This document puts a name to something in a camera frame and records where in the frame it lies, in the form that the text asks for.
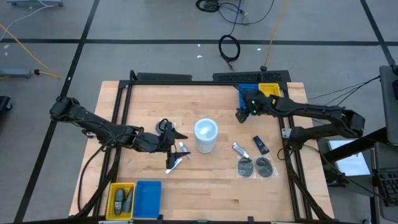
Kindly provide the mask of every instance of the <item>yellow cable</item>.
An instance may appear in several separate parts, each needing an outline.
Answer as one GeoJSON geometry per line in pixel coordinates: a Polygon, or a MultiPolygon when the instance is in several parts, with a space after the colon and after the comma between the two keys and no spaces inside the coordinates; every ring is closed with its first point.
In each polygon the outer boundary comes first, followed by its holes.
{"type": "Polygon", "coordinates": [[[268,51],[267,51],[267,57],[266,57],[266,62],[264,62],[264,66],[267,65],[268,58],[269,58],[269,56],[270,56],[270,54],[271,54],[272,41],[274,40],[274,36],[275,36],[275,34],[276,34],[276,30],[278,29],[279,23],[280,23],[280,21],[282,20],[284,14],[285,14],[286,6],[287,6],[287,0],[285,0],[284,7],[282,8],[282,11],[281,11],[280,14],[279,14],[279,18],[278,18],[278,21],[276,22],[274,31],[273,31],[272,36],[271,36],[271,40],[269,41],[269,46],[268,46],[268,51]]]}
{"type": "Polygon", "coordinates": [[[41,64],[43,67],[45,67],[48,71],[52,72],[51,76],[55,77],[55,78],[59,78],[58,75],[54,75],[53,71],[51,71],[50,68],[48,68],[48,66],[46,66],[43,62],[41,62],[39,59],[37,59],[37,57],[35,57],[35,55],[33,55],[18,39],[17,37],[15,37],[12,33],[10,33],[1,23],[0,23],[0,27],[2,29],[4,29],[4,31],[6,31],[8,33],[8,35],[10,35],[36,62],[38,62],[39,64],[41,64]]]}
{"type": "Polygon", "coordinates": [[[50,73],[50,72],[42,72],[42,71],[39,71],[39,73],[40,73],[40,74],[44,74],[44,75],[50,75],[50,76],[52,76],[52,77],[58,78],[57,75],[52,74],[52,73],[50,73]]]}

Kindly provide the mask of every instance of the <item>blue container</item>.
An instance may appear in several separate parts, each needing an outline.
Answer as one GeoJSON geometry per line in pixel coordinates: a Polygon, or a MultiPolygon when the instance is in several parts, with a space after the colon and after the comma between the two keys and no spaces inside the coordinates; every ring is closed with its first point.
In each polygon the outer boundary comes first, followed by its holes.
{"type": "Polygon", "coordinates": [[[240,90],[258,90],[259,85],[258,84],[239,84],[238,88],[239,88],[239,107],[246,109],[246,106],[243,103],[242,93],[240,92],[240,90]]]}
{"type": "Polygon", "coordinates": [[[162,183],[160,181],[137,181],[132,216],[134,218],[157,218],[160,213],[162,183]]]}

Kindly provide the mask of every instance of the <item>toothpaste tube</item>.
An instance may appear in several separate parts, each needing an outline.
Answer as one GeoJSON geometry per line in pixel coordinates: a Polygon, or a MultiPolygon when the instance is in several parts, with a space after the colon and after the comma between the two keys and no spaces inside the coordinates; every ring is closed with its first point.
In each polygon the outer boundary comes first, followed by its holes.
{"type": "Polygon", "coordinates": [[[174,168],[176,168],[181,162],[182,162],[182,158],[178,158],[178,159],[174,162],[173,168],[167,169],[167,170],[166,170],[166,174],[169,174],[170,172],[172,172],[172,171],[174,170],[174,168]]]}
{"type": "Polygon", "coordinates": [[[232,148],[238,152],[240,155],[242,155],[245,158],[249,158],[249,155],[247,154],[247,152],[245,152],[245,150],[243,150],[241,147],[238,146],[238,144],[236,144],[236,142],[234,142],[234,144],[232,145],[232,148]]]}
{"type": "Polygon", "coordinates": [[[180,142],[179,144],[180,144],[180,148],[183,152],[188,152],[187,147],[185,147],[185,145],[182,142],[180,142]]]}
{"type": "Polygon", "coordinates": [[[269,152],[268,147],[263,143],[263,141],[261,141],[259,136],[255,136],[253,140],[254,142],[256,142],[256,145],[259,148],[261,155],[265,155],[269,152]]]}

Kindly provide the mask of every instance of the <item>white cable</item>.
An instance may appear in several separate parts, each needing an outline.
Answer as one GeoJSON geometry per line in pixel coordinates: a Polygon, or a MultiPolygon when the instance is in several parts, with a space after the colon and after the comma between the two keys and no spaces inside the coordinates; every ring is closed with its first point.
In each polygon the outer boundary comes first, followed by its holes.
{"type": "Polygon", "coordinates": [[[42,0],[38,0],[38,1],[39,1],[39,3],[41,3],[43,6],[53,7],[53,6],[49,6],[49,5],[44,4],[44,3],[42,2],[42,0]]]}
{"type": "MultiPolygon", "coordinates": [[[[27,15],[27,16],[24,16],[24,17],[22,17],[22,18],[19,18],[19,19],[17,19],[17,20],[14,20],[14,22],[10,23],[10,24],[7,26],[6,30],[10,29],[10,27],[11,27],[12,25],[14,25],[14,23],[16,23],[16,22],[18,22],[18,21],[21,21],[21,20],[23,20],[23,19],[25,19],[25,18],[28,18],[29,16],[35,14],[36,12],[39,12],[39,11],[42,10],[42,9],[45,9],[45,8],[48,8],[48,7],[53,7],[53,6],[48,6],[48,5],[44,4],[41,0],[38,0],[38,1],[39,1],[39,3],[41,3],[41,4],[43,5],[43,7],[41,7],[40,9],[35,10],[34,12],[30,13],[30,14],[27,15]]],[[[2,36],[0,37],[0,42],[3,40],[3,38],[4,38],[4,36],[5,36],[6,34],[7,34],[7,32],[4,31],[4,33],[3,33],[2,36]]]]}

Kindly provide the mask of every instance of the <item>white cup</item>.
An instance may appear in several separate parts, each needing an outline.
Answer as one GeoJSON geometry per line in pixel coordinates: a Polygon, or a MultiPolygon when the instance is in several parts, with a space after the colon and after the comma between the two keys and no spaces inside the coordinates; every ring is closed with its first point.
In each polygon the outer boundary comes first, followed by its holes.
{"type": "Polygon", "coordinates": [[[217,141],[218,126],[212,119],[203,118],[197,121],[193,128],[195,134],[195,146],[202,153],[211,152],[217,141]]]}

